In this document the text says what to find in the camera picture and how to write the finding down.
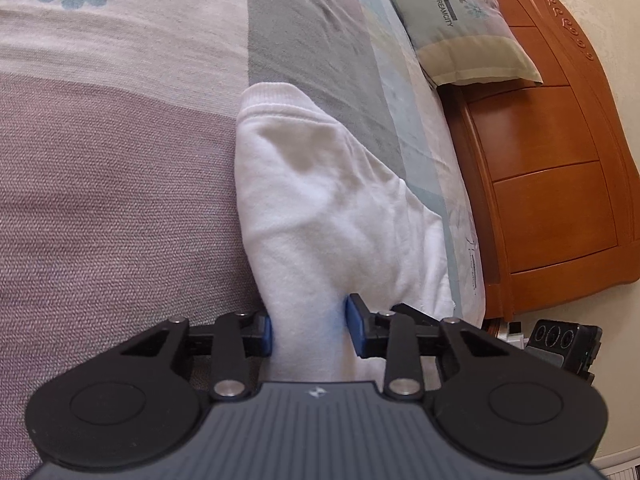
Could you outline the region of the patchwork pastel bed sheet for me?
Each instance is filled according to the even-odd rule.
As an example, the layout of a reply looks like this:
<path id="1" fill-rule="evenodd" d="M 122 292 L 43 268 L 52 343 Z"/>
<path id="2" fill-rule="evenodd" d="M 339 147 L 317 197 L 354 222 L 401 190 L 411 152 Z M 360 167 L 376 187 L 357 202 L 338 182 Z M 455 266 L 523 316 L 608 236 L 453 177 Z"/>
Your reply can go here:
<path id="1" fill-rule="evenodd" d="M 444 222 L 485 314 L 439 98 L 390 0 L 1 0 L 1 474 L 38 465 L 40 384 L 176 313 L 259 306 L 235 209 L 243 91 L 287 82 Z"/>

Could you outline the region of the front pastel pillow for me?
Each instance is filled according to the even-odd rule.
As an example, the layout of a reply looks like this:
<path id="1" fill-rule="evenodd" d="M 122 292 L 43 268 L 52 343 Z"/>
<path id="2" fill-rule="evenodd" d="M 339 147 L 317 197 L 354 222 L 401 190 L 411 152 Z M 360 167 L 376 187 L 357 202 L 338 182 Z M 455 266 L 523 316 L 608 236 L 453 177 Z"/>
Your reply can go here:
<path id="1" fill-rule="evenodd" d="M 506 24 L 498 0 L 392 0 L 431 81 L 489 84 L 541 74 Z"/>

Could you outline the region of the wooden headboard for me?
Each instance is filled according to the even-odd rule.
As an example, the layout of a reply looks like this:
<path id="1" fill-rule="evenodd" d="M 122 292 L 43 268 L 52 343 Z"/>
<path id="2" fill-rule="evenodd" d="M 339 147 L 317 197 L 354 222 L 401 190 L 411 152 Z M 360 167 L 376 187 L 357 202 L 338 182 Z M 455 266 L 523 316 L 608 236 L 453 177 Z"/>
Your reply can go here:
<path id="1" fill-rule="evenodd" d="M 596 51 L 560 0 L 499 0 L 542 75 L 439 89 L 473 211 L 488 318 L 639 276 L 639 174 Z"/>

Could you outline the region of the white printed sweatshirt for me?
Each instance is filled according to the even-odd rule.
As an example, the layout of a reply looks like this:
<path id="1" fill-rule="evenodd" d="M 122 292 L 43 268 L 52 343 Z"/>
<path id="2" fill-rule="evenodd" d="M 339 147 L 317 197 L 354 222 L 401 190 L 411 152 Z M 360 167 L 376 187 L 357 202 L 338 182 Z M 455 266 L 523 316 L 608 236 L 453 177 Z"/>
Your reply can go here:
<path id="1" fill-rule="evenodd" d="M 442 218 L 299 88 L 254 84 L 236 121 L 236 201 L 250 270 L 271 318 L 275 382 L 383 378 L 360 359 L 345 299 L 454 312 Z"/>

